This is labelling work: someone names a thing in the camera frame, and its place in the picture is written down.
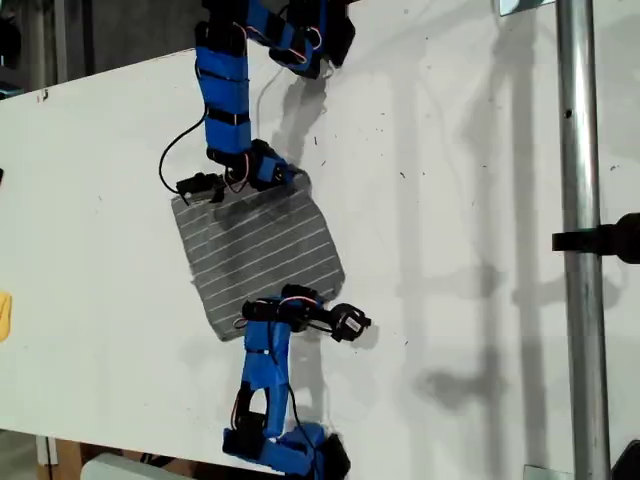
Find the black clamp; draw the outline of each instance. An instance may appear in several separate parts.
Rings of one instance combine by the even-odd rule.
[[[315,290],[299,285],[286,285],[281,298],[262,298],[256,302],[245,302],[242,317],[254,322],[282,322],[291,325],[294,333],[306,330],[310,322],[321,322],[330,327],[323,330],[331,333],[336,342],[353,342],[371,326],[371,319],[353,305],[341,303],[331,310],[321,306],[322,298]],[[292,297],[310,298],[310,302],[283,303],[281,299]]]
[[[331,309],[331,338],[353,342],[371,326],[371,319],[353,305],[341,303]]]
[[[187,205],[189,205],[188,199],[193,195],[205,192],[211,192],[210,203],[220,203],[224,200],[224,189],[226,186],[222,175],[215,173],[205,175],[199,172],[191,178],[178,182],[176,184],[176,190]]]
[[[629,213],[615,225],[556,233],[553,251],[617,255],[625,263],[640,264],[640,213]]]

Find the gray striped cloth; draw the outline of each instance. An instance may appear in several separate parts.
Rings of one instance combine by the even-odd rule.
[[[242,336],[233,322],[247,299],[279,295],[287,283],[337,297],[345,274],[305,174],[266,192],[226,192],[222,203],[199,195],[173,213],[207,319],[220,340]]]

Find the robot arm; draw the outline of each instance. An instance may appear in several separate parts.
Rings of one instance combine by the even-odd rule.
[[[371,320],[351,305],[341,304],[329,311],[323,302],[312,289],[287,285],[280,297],[245,303],[246,356],[232,425],[224,432],[225,453],[315,480],[342,479],[348,473],[350,462],[339,438],[327,438],[321,425],[299,424],[280,437],[291,391],[291,333],[311,327],[331,333],[338,342],[353,341],[371,325]],[[264,390],[267,399],[264,414],[250,410],[258,390]]]
[[[226,168],[177,184],[186,198],[246,183],[257,190],[289,184],[296,169],[266,142],[251,141],[247,39],[270,48],[270,56],[297,75],[317,78],[322,59],[341,66],[355,36],[347,16],[350,0],[291,0],[288,20],[258,0],[203,0],[208,22],[196,27],[196,75],[205,103],[207,156]]]

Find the white table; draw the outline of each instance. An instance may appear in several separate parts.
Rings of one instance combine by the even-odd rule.
[[[635,3],[596,2],[604,221],[638,209]],[[354,479],[572,470],[554,9],[369,0],[352,16],[324,103],[250,51],[255,133],[301,157],[341,299],[379,327],[357,347],[295,338],[301,415],[343,435]],[[156,175],[201,115],[193,59],[0,103],[0,428],[241,464],[221,440],[243,348],[207,324]],[[167,162],[171,181],[213,168],[204,132]],[[615,459],[640,435],[640,270],[605,275]]]

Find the metal pole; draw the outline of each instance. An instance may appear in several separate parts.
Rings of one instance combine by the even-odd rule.
[[[557,0],[564,229],[600,224],[592,0]],[[566,253],[576,480],[611,478],[602,262]]]

